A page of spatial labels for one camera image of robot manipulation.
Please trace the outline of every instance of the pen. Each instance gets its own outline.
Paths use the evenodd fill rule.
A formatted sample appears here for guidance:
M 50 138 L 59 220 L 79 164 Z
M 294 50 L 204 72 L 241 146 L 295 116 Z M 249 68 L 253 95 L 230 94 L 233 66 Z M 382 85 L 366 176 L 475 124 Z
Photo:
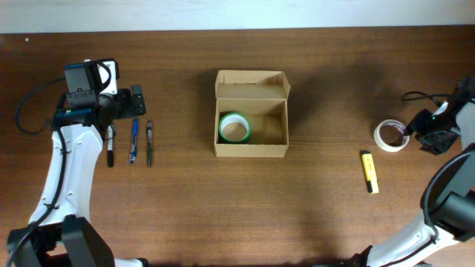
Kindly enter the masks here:
M 139 133 L 139 119 L 134 118 L 134 129 L 132 131 L 132 146 L 131 146 L 131 164 L 134 164 L 137 158 L 137 134 Z
M 147 143 L 148 143 L 148 148 L 147 148 L 147 163 L 148 166 L 151 167 L 151 121 L 147 122 Z
M 114 142 L 114 130 L 112 130 L 113 125 L 107 127 L 107 166 L 114 166 L 114 151 L 113 151 L 113 142 Z

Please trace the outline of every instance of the box lid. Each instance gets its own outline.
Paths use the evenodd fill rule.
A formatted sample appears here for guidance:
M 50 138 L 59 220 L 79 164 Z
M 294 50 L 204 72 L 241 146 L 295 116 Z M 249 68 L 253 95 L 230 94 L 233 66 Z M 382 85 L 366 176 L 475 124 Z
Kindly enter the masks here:
M 217 99 L 287 99 L 290 85 L 283 71 L 219 70 Z

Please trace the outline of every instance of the yellow highlighter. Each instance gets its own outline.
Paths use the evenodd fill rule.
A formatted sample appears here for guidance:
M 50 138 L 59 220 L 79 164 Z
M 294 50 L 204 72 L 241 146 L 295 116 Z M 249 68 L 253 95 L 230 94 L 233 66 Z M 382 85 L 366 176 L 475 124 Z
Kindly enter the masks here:
M 363 159 L 364 174 L 366 174 L 366 186 L 371 194 L 379 193 L 378 178 L 376 178 L 376 170 L 374 169 L 373 156 L 369 151 L 361 154 Z

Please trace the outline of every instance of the black marker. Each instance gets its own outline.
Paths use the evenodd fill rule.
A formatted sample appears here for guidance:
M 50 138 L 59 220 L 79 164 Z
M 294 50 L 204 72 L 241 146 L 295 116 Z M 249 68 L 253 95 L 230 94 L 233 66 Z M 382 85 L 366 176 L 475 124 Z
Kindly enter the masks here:
M 148 166 L 151 167 L 151 121 L 147 122 L 147 143 L 148 143 L 148 149 L 147 149 L 147 163 Z

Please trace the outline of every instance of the blue pen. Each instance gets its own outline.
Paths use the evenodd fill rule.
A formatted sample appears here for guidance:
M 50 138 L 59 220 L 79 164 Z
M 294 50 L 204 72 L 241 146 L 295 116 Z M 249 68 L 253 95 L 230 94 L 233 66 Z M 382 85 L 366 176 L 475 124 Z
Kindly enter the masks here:
M 131 146 L 131 164 L 134 164 L 137 158 L 137 134 L 139 133 L 139 119 L 134 118 L 134 129 L 132 131 L 132 146 Z

